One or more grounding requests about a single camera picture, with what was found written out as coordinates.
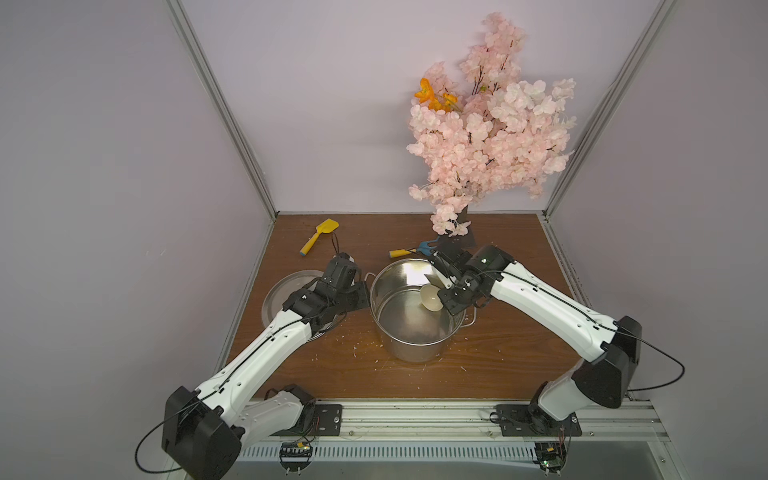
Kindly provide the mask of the cream plastic ladle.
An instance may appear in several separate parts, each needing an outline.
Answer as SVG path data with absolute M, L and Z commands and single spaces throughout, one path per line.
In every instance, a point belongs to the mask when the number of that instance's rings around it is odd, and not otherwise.
M 425 273 L 424 283 L 419 289 L 419 298 L 424 308 L 432 312 L 444 309 L 443 301 L 439 297 L 441 290 L 452 286 L 452 282 L 440 273 Z

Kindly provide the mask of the stainless steel pot lid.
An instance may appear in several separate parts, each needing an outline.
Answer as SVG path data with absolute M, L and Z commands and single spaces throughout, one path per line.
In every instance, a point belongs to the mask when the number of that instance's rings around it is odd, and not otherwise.
M 314 291 L 318 283 L 336 287 L 337 295 L 340 295 L 342 291 L 354 285 L 354 277 L 345 278 L 342 276 L 341 279 L 324 280 L 324 273 L 319 270 L 301 270 L 278 281 L 267 293 L 261 310 L 263 326 L 265 331 L 272 335 L 273 340 L 277 338 L 283 324 L 280 323 L 274 327 L 272 323 L 283 310 L 285 302 L 301 288 L 306 288 L 310 292 Z

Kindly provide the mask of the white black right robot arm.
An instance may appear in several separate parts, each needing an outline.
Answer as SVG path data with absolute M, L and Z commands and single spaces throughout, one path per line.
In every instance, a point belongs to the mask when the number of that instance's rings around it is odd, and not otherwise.
M 440 242 L 429 262 L 449 281 L 438 298 L 450 313 L 480 308 L 491 300 L 503 302 L 556 334 L 579 355 L 574 367 L 534 394 L 525 414 L 530 424 L 562 422 L 592 404 L 617 409 L 626 394 L 666 388 L 686 373 L 682 361 L 643 338 L 638 321 L 629 316 L 616 320 L 579 303 L 494 245 L 470 253 Z M 680 373 L 657 385 L 632 388 L 644 346 L 676 364 Z

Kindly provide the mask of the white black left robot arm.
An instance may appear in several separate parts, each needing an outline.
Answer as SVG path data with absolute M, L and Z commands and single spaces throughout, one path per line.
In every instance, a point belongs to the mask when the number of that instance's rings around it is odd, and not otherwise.
M 293 386 L 250 406 L 253 395 L 296 350 L 370 305 L 359 272 L 326 273 L 292 292 L 265 330 L 198 387 L 180 386 L 156 425 L 161 448 L 193 479 L 220 479 L 250 441 L 295 427 L 312 399 Z

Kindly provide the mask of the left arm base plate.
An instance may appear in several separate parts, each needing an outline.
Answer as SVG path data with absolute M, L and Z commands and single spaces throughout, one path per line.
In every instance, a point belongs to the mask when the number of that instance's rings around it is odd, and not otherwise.
M 303 409 L 299 420 L 293 427 L 278 431 L 275 436 L 338 437 L 341 432 L 342 419 L 342 404 L 308 405 Z

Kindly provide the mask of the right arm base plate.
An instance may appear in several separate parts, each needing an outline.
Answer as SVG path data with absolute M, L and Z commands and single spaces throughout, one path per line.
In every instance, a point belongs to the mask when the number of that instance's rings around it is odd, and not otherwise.
M 522 404 L 498 404 L 489 414 L 504 437 L 580 437 L 582 429 L 574 413 L 554 420 L 540 409 Z

